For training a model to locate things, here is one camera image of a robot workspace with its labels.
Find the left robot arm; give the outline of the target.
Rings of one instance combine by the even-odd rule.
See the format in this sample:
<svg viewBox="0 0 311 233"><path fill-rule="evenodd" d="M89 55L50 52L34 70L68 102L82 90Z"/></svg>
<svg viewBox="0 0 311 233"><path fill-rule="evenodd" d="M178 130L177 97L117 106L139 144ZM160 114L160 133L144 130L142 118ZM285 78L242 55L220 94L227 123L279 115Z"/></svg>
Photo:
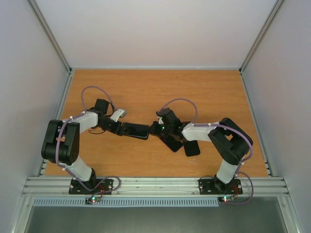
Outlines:
<svg viewBox="0 0 311 233"><path fill-rule="evenodd" d="M97 181L94 169L87 166L79 155L80 134L98 126L107 129L121 125L119 118L126 115L126 110L113 109L112 115L108 116L106 113L110 104L98 99L94 107L84 109L76 116L66 120L50 120L43 140L42 158L66 171L86 193L95 192L101 183Z"/></svg>

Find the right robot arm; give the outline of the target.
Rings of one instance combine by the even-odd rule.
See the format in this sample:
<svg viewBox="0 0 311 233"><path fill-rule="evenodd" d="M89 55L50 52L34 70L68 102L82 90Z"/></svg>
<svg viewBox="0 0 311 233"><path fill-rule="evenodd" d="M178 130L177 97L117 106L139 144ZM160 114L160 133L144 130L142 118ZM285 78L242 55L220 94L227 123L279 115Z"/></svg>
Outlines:
<svg viewBox="0 0 311 233"><path fill-rule="evenodd" d="M158 137L171 151L184 148L187 157L200 154L198 141L214 145L222 162L213 184L219 193L231 188L242 164L253 155L253 141L234 121L225 117L215 123L180 121L170 108L157 113L158 121L150 127L150 134Z"/></svg>

